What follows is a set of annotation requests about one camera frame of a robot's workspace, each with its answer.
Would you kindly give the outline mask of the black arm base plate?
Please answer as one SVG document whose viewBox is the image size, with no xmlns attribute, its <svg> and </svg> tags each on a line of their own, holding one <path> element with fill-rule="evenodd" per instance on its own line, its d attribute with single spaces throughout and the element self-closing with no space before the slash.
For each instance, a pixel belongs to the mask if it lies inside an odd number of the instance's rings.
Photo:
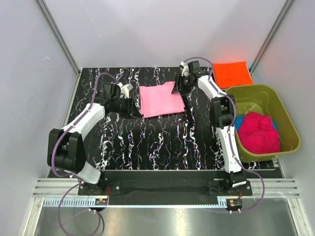
<svg viewBox="0 0 315 236">
<path fill-rule="evenodd" d="M 232 187 L 225 171 L 104 171 L 101 184 L 84 184 L 82 196 L 109 196 L 110 205 L 159 207 L 213 205 L 217 197 L 252 195 L 249 181 Z"/>
</svg>

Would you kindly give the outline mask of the light pink t shirt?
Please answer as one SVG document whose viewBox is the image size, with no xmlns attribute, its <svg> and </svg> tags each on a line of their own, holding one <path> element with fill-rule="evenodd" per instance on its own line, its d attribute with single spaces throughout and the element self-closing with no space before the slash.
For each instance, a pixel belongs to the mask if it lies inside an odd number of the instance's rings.
<svg viewBox="0 0 315 236">
<path fill-rule="evenodd" d="M 165 82 L 158 86 L 140 86 L 141 115 L 153 118 L 185 111 L 183 99 L 179 93 L 172 94 L 175 82 Z"/>
</svg>

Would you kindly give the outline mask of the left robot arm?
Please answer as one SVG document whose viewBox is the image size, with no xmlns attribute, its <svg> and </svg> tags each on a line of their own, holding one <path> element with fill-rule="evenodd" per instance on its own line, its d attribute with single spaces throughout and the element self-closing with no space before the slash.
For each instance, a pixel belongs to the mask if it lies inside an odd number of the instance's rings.
<svg viewBox="0 0 315 236">
<path fill-rule="evenodd" d="M 100 195 L 106 190 L 101 171 L 87 162 L 84 140 L 89 132 L 110 113 L 122 118 L 139 118 L 131 96 L 132 84 L 105 83 L 91 103 L 68 125 L 49 133 L 47 164 L 89 183 L 89 189 Z"/>
</svg>

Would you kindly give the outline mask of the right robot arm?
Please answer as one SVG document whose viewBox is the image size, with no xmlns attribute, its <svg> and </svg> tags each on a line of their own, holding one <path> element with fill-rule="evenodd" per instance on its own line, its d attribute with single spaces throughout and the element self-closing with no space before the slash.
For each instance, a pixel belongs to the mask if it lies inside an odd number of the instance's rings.
<svg viewBox="0 0 315 236">
<path fill-rule="evenodd" d="M 189 93 L 193 87 L 202 90 L 210 101 L 210 124 L 219 136 L 224 157 L 223 188 L 229 195 L 240 191 L 247 182 L 235 140 L 235 98 L 215 83 L 212 72 L 201 69 L 199 61 L 183 61 L 175 77 L 173 94 Z"/>
</svg>

